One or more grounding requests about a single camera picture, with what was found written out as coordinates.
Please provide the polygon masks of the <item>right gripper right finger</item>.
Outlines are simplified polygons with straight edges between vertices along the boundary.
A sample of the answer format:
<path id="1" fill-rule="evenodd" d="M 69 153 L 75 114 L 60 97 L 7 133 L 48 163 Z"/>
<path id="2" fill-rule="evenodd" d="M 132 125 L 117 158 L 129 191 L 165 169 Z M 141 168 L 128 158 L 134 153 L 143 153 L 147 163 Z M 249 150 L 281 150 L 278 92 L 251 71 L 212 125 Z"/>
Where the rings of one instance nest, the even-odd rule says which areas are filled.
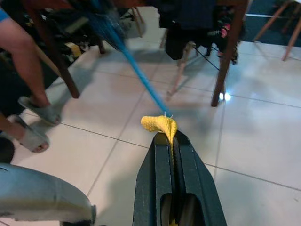
<path id="1" fill-rule="evenodd" d="M 178 131 L 175 138 L 185 185 L 179 225 L 225 226 L 226 219 L 211 173 L 185 134 Z"/>

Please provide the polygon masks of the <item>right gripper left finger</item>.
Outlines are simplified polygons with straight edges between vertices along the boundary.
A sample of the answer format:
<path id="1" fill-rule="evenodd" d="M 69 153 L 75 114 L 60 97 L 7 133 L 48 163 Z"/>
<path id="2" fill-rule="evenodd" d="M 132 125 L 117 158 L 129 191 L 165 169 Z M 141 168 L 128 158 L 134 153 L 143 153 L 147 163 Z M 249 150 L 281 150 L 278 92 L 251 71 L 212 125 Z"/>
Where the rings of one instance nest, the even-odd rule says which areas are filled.
<path id="1" fill-rule="evenodd" d="M 173 197 L 170 144 L 157 133 L 136 178 L 134 226 L 168 226 Z"/>

